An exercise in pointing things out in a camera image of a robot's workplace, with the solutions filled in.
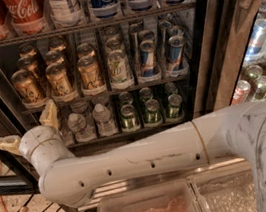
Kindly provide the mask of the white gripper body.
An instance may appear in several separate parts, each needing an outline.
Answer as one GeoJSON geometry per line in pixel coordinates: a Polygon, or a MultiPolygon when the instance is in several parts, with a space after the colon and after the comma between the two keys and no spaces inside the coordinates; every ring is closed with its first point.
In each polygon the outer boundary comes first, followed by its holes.
{"type": "Polygon", "coordinates": [[[54,127],[35,126],[24,134],[19,145],[20,154],[29,161],[38,174],[44,174],[58,160],[73,158],[54,127]]]}

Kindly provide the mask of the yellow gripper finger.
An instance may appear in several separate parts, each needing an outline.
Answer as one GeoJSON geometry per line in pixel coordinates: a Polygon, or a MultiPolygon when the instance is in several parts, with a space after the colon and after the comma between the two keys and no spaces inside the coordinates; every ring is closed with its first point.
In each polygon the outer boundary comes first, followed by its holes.
{"type": "Polygon", "coordinates": [[[11,154],[20,155],[20,145],[21,137],[18,135],[11,135],[0,137],[0,150],[8,151],[11,154]]]}
{"type": "Polygon", "coordinates": [[[57,109],[52,99],[47,102],[45,108],[42,110],[39,122],[44,126],[49,126],[53,127],[54,129],[58,129],[59,121],[58,121],[57,109]]]}

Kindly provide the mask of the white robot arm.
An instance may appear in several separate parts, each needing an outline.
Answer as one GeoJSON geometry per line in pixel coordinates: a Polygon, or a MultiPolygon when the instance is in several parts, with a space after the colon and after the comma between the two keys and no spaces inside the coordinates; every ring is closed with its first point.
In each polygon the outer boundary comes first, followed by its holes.
{"type": "Polygon", "coordinates": [[[23,136],[0,137],[1,150],[35,166],[39,190],[51,202],[82,207],[106,183],[196,169],[234,156],[251,164],[258,212],[266,212],[266,101],[227,106],[92,157],[66,148],[56,114],[55,104],[47,103],[39,126],[23,136]]]}

